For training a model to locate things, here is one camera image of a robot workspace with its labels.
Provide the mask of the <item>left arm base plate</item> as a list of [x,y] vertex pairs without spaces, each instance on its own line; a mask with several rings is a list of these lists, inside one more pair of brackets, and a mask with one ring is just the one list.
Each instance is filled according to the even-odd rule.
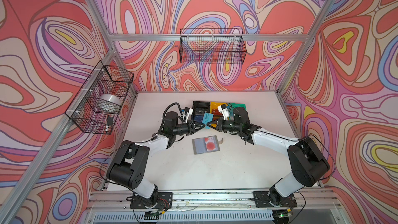
[[154,193],[148,199],[133,193],[129,199],[130,209],[165,210],[172,207],[173,193],[171,191]]

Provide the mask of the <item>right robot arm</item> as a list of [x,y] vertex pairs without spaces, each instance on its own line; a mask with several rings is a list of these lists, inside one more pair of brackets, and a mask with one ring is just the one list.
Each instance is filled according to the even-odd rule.
[[264,146],[289,159],[291,172],[269,189],[267,198],[272,206],[283,205],[293,193],[304,187],[312,187],[330,170],[327,159],[309,137],[284,137],[249,121],[243,123],[219,118],[206,125],[218,132],[236,134],[245,143]]

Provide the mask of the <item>teal VIP card from holder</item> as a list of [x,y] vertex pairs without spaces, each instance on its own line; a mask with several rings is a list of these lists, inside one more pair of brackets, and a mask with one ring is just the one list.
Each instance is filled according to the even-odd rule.
[[212,113],[205,113],[202,119],[203,124],[208,124],[213,121],[214,115]]

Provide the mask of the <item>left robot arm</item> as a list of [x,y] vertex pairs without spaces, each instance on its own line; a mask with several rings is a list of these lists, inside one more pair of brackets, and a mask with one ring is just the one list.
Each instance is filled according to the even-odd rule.
[[106,178],[144,199],[157,199],[157,186],[144,177],[148,158],[170,148],[177,136],[190,136],[204,128],[205,124],[193,120],[182,124],[162,123],[158,132],[147,141],[123,141],[108,165]]

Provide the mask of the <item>white april card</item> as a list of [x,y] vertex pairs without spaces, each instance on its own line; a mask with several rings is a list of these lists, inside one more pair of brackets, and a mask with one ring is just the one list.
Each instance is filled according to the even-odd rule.
[[219,142],[216,136],[205,137],[204,142],[206,152],[215,152],[220,150]]

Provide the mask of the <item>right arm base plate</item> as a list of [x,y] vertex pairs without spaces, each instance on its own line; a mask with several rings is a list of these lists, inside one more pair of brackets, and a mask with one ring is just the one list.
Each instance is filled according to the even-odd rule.
[[257,208],[295,208],[297,202],[293,194],[281,197],[276,191],[254,191],[251,201],[255,202]]

